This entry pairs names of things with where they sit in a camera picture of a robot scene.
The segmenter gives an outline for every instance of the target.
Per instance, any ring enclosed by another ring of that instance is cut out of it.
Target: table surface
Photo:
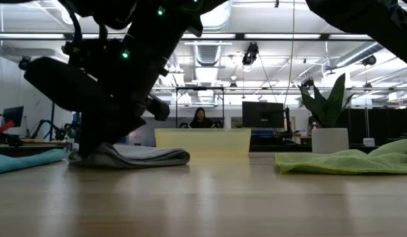
[[[407,236],[407,176],[279,174],[272,154],[0,174],[0,236]]]

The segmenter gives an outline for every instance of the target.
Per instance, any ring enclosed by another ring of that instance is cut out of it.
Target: fluorescent light
[[[193,34],[184,34],[182,39],[234,39],[236,34],[202,34],[201,37],[196,37]]]
[[[232,45],[232,43],[227,42],[184,42],[185,45],[212,45],[212,46],[222,46],[222,45]]]
[[[0,33],[0,40],[64,40],[63,34]]]
[[[312,40],[319,39],[320,34],[294,34],[294,39],[298,40]],[[291,40],[293,39],[293,34],[245,34],[245,39],[265,39],[265,40]]]
[[[82,34],[82,37],[83,37],[84,39],[97,39],[98,36],[99,36],[99,34]],[[116,33],[116,34],[109,34],[109,35],[108,35],[108,38],[111,38],[111,39],[115,38],[115,39],[120,39],[120,40],[121,40],[121,39],[124,38],[124,34],[118,34],[118,33]]]
[[[368,35],[359,34],[331,34],[329,36],[331,40],[371,40],[372,38]]]

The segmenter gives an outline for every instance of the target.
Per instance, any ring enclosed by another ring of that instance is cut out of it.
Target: potted plant
[[[354,95],[344,100],[345,82],[345,74],[338,77],[328,99],[321,95],[316,86],[313,86],[315,98],[310,95],[307,88],[299,86],[304,106],[312,112],[313,118],[321,127],[312,130],[314,153],[333,153],[348,149],[347,128],[337,128],[338,117]]]

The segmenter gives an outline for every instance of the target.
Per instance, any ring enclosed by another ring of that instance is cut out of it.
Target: microfiber cloth
[[[26,169],[61,161],[66,157],[62,149],[52,149],[29,157],[12,158],[0,154],[0,173]]]
[[[114,169],[139,169],[185,165],[190,154],[181,148],[154,148],[135,145],[111,145],[102,143],[89,157],[81,157],[77,151],[68,156],[73,165]]]
[[[382,145],[369,154],[353,149],[327,155],[283,153],[275,155],[275,162],[282,174],[407,174],[407,139]]]

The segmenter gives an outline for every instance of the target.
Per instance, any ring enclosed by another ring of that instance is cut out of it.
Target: black monitor
[[[22,123],[22,116],[24,114],[24,107],[8,108],[3,111],[3,120],[1,124],[4,125],[7,122],[13,121],[13,128],[20,127]]]
[[[243,127],[284,128],[284,104],[242,102]]]

